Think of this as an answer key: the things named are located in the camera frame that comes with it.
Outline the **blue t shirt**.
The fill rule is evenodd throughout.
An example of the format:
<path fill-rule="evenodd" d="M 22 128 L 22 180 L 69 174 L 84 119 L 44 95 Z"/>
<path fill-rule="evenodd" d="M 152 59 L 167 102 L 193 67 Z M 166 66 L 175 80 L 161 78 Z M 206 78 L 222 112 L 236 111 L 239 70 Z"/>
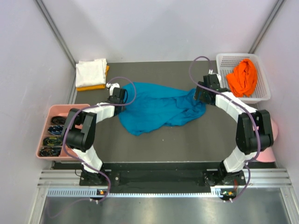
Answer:
<path fill-rule="evenodd" d="M 206 112 L 206 105 L 193 99 L 195 89 L 185 91 L 140 82 L 123 88 L 128 91 L 128 101 L 133 102 L 118 117 L 122 126 L 135 136 L 163 126 L 183 126 Z"/>

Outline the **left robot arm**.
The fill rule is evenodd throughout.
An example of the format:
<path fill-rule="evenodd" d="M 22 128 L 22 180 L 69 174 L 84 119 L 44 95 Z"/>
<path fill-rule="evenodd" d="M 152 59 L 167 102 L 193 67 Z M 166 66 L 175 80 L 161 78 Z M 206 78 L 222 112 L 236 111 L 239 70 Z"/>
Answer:
<path fill-rule="evenodd" d="M 76 154 L 74 157 L 81 162 L 81 186 L 99 186 L 106 179 L 103 162 L 93 146 L 96 124 L 121 113 L 128 99 L 127 91 L 118 84 L 114 84 L 109 91 L 107 102 L 81 110 L 70 109 L 61 133 L 63 147 L 70 148 Z"/>

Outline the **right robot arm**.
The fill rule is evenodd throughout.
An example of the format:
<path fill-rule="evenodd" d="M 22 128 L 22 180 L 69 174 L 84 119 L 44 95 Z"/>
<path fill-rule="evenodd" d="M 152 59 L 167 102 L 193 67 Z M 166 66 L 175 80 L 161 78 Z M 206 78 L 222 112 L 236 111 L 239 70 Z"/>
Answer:
<path fill-rule="evenodd" d="M 207 185 L 228 185 L 240 177 L 245 165 L 274 143 L 271 116 L 267 110 L 257 110 L 235 97 L 227 88 L 221 88 L 217 74 L 203 77 L 197 83 L 194 100 L 216 106 L 237 123 L 236 147 L 220 162 L 216 171 L 203 173 Z"/>

